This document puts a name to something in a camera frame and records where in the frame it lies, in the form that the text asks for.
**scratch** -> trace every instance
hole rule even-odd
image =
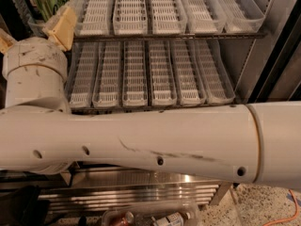
[[[131,152],[138,152],[139,150],[137,150],[137,149],[134,149],[134,148],[129,148],[129,147],[127,147],[123,142],[122,142],[122,140],[119,138],[119,142],[120,142],[120,144],[122,145],[122,147],[124,147],[126,150],[128,150],[128,151],[131,151]]]

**metal bar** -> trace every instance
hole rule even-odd
[[[224,198],[225,194],[230,189],[231,185],[232,183],[226,183],[226,182],[220,185],[220,187],[218,188],[217,192],[214,194],[214,197],[212,198],[209,205],[218,205],[220,201]]]
[[[241,34],[180,34],[180,35],[107,35],[107,36],[86,36],[75,37],[75,42],[87,42],[87,41],[127,41],[127,40],[197,40],[197,39],[219,39],[219,40],[245,40],[245,39],[263,39],[267,33],[241,33]]]

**screw hole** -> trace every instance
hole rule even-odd
[[[238,170],[237,170],[237,175],[242,177],[242,176],[245,176],[246,174],[246,169],[244,167],[240,167]]]
[[[34,156],[36,156],[37,159],[42,159],[43,158],[43,156],[41,155],[41,153],[38,150],[35,150],[33,152],[33,154],[34,154]]]
[[[164,160],[163,160],[163,158],[161,156],[159,156],[157,158],[157,163],[158,163],[159,166],[162,166],[164,164]]]
[[[86,146],[83,146],[83,151],[86,155],[90,155],[90,150]]]

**cable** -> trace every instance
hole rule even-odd
[[[273,225],[273,224],[278,224],[278,223],[281,223],[281,222],[288,222],[288,221],[292,221],[294,219],[296,219],[299,215],[299,206],[298,206],[298,202],[297,202],[297,199],[296,197],[294,196],[293,192],[291,190],[289,190],[292,197],[293,197],[293,201],[294,201],[294,206],[295,206],[295,213],[292,217],[290,218],[283,218],[283,219],[278,219],[278,220],[275,220],[275,221],[271,221],[271,222],[268,222],[268,223],[265,223],[263,224],[263,226],[270,226],[270,225]]]

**white robotic arm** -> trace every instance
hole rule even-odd
[[[54,174],[97,161],[300,190],[300,102],[76,116],[62,92],[67,62],[47,42],[5,54],[0,168]]]

